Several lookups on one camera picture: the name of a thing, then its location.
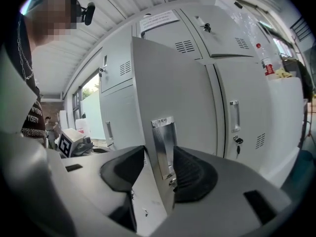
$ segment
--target black rectangular slot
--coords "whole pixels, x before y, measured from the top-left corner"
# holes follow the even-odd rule
[[[80,164],[74,164],[66,167],[67,172],[74,171],[76,169],[80,169],[82,166]]]
[[[276,216],[271,206],[258,191],[245,192],[243,195],[255,211],[262,225],[268,223]]]
[[[239,2],[234,2],[234,5],[236,5],[239,9],[242,9],[242,5]]]

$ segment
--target black pad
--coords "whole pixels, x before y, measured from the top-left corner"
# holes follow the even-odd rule
[[[173,168],[178,184],[176,203],[198,201],[217,183],[218,175],[212,165],[177,146],[173,148]]]
[[[117,208],[109,215],[109,218],[119,223],[121,226],[137,232],[137,223],[134,214],[133,202],[131,193],[128,193],[123,206]]]
[[[116,192],[130,192],[144,167],[144,146],[108,161],[100,169],[104,182]]]
[[[277,215],[258,191],[245,192],[243,195],[263,225],[268,223]]]
[[[66,166],[67,172],[71,172],[71,171],[74,171],[74,170],[80,169],[80,168],[82,168],[82,166],[80,164],[74,164],[74,165]]]

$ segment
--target gray locker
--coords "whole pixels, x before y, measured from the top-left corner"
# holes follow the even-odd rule
[[[143,145],[137,119],[133,85],[112,94],[100,96],[103,129],[112,150]]]
[[[127,26],[110,37],[102,48],[101,92],[132,78],[130,43],[132,26]]]
[[[195,26],[211,57],[256,55],[248,37],[221,8],[190,5],[181,10]],[[210,33],[203,30],[206,23],[210,24]]]
[[[152,41],[133,38],[132,43],[138,106],[150,156],[155,154],[151,121],[170,116],[179,146],[215,154],[216,113],[206,67]]]
[[[195,60],[201,59],[201,53],[189,29],[179,14],[175,10],[173,12],[179,18],[178,21],[150,29],[142,38],[174,48]],[[139,23],[137,23],[137,36],[140,36]]]
[[[269,86],[262,66],[222,59],[214,67],[224,102],[225,158],[259,171],[269,145],[272,115]],[[234,136],[243,139],[238,156]]]

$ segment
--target black t-shirt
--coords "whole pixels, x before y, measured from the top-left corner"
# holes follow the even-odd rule
[[[21,58],[18,50],[18,22],[20,22],[20,38],[21,38],[21,46],[24,53],[25,58],[29,62],[30,67],[32,68],[32,55],[30,49],[30,43],[27,35],[27,30],[24,22],[24,16],[22,14],[18,14],[16,20],[13,22],[11,27],[11,32],[7,34],[4,45],[5,49],[10,57],[12,64],[14,65],[17,72],[20,74],[22,79],[24,80],[23,69],[21,65]],[[32,74],[32,71],[27,65],[27,62],[24,60],[23,55],[23,68],[25,71],[25,76],[28,77]],[[21,133],[24,136],[34,138],[38,140],[44,147],[46,145],[45,138],[45,122],[43,113],[40,105],[40,90],[36,87],[34,75],[26,80],[26,84],[30,87],[30,89],[37,95],[37,101],[33,104],[29,114],[26,116],[25,122],[21,129]]]

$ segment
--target paper label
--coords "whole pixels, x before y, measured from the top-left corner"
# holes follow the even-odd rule
[[[152,28],[165,25],[179,20],[172,10],[165,11],[163,13],[144,18],[139,21],[140,32],[143,33]]]
[[[271,64],[271,60],[269,58],[262,59],[261,64],[265,71],[266,76],[272,75],[275,73]]]

